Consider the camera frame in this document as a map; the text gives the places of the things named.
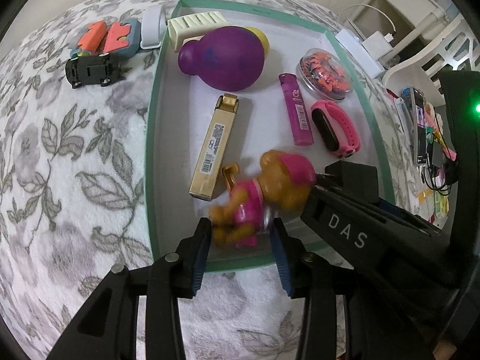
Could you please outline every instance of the pink fitness band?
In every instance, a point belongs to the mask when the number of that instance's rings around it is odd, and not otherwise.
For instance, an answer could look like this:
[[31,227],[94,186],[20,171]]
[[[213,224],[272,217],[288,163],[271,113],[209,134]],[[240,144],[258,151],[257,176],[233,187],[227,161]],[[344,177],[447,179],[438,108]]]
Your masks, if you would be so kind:
[[360,138],[355,125],[337,103],[317,100],[311,106],[311,118],[327,149],[337,157],[350,157],[360,150]]

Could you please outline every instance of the white charger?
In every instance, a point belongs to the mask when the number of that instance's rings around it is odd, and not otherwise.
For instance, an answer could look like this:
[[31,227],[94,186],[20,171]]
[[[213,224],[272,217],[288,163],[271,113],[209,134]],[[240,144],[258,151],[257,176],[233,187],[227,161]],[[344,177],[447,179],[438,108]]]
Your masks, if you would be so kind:
[[389,43],[392,42],[392,40],[392,34],[388,33],[383,36],[380,31],[376,31],[362,42],[362,46],[368,51],[368,54],[370,54],[373,59],[378,60],[393,50],[393,47]]

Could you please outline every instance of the pink toy outfit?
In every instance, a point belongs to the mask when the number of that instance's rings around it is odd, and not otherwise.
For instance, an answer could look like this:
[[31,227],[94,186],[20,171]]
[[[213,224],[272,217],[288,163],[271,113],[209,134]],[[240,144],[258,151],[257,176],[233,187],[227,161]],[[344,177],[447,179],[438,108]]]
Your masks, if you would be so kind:
[[[238,181],[230,190],[230,196],[239,188],[247,190],[248,200],[240,205],[233,216],[233,220],[237,226],[252,225],[256,230],[263,227],[263,193],[258,181],[253,178],[251,180]],[[252,235],[242,241],[237,242],[237,248],[240,246],[256,246],[258,243],[256,235]]]
[[290,174],[290,180],[294,185],[313,185],[317,179],[314,166],[300,154],[285,154],[278,158]]

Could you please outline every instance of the black toy car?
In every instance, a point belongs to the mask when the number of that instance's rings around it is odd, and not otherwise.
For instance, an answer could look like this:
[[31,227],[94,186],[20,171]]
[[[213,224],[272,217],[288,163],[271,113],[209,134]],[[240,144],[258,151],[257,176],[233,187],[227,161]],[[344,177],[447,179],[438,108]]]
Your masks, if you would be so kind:
[[108,52],[74,56],[65,65],[65,75],[73,89],[82,85],[108,86],[120,79],[120,58]]

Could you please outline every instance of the white cable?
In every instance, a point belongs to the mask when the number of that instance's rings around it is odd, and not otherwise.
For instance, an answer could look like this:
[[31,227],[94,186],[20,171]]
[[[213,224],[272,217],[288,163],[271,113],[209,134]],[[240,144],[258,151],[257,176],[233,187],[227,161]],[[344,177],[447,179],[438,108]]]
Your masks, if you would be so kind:
[[349,7],[346,7],[343,11],[340,12],[340,14],[338,15],[338,17],[340,18],[343,14],[343,12],[345,12],[347,9],[350,9],[350,8],[353,8],[353,7],[368,7],[368,8],[372,8],[372,9],[375,9],[377,12],[380,12],[382,15],[384,15],[388,21],[390,22],[390,24],[392,25],[393,27],[393,32],[394,34],[397,32],[397,29],[395,28],[395,25],[393,24],[393,21],[392,19],[390,19],[387,14],[383,11],[381,11],[380,9],[372,6],[372,5],[368,5],[368,4],[354,4],[354,5],[350,5]]

